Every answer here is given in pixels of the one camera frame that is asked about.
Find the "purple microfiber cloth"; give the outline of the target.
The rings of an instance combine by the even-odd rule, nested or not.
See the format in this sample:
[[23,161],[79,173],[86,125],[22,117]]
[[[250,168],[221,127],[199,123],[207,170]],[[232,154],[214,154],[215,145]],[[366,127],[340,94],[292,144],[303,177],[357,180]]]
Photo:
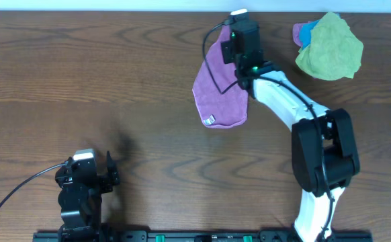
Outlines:
[[224,26],[211,45],[195,78],[192,92],[202,124],[207,128],[232,128],[247,120],[248,93],[236,83],[234,63],[224,63],[221,43],[230,40]]

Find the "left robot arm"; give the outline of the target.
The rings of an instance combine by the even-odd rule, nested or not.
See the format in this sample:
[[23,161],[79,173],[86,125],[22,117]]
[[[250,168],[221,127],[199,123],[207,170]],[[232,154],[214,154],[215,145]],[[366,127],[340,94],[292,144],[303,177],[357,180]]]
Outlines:
[[107,173],[97,173],[93,149],[77,151],[56,172],[61,188],[58,203],[64,225],[58,230],[59,241],[115,241],[119,237],[101,221],[102,195],[120,184],[116,162],[110,153],[105,156]]

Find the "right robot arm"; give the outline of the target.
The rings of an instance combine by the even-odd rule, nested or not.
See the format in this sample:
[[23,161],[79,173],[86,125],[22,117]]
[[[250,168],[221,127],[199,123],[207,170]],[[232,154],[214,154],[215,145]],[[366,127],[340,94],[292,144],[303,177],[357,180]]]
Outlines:
[[288,241],[371,241],[369,233],[331,229],[337,202],[360,171],[350,115],[314,102],[264,60],[259,25],[246,14],[231,15],[224,25],[230,38],[221,43],[222,56],[236,67],[236,85],[292,133],[292,170],[302,197]]

